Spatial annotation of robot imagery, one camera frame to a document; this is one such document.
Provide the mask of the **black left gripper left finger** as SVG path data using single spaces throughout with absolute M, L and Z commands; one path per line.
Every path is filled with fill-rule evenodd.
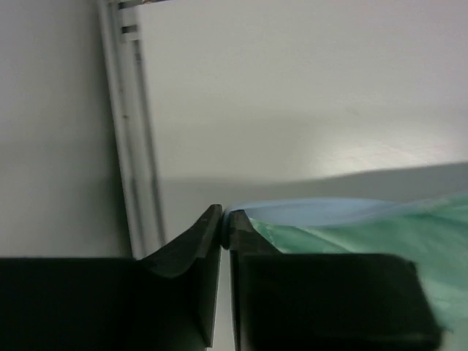
M 140 259 L 1 259 L 3 350 L 204 350 L 213 344 L 222 207 Z

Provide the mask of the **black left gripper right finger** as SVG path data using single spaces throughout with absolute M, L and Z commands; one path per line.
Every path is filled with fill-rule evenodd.
M 436 350 L 442 329 L 413 262 L 283 254 L 244 211 L 227 220 L 237 350 Z

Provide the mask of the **blue and green pillowcase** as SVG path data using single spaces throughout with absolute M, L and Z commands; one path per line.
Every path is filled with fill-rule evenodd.
M 467 321 L 467 196 L 408 203 L 315 197 L 237 205 L 276 249 L 299 253 L 386 253 L 416 263 L 437 319 Z

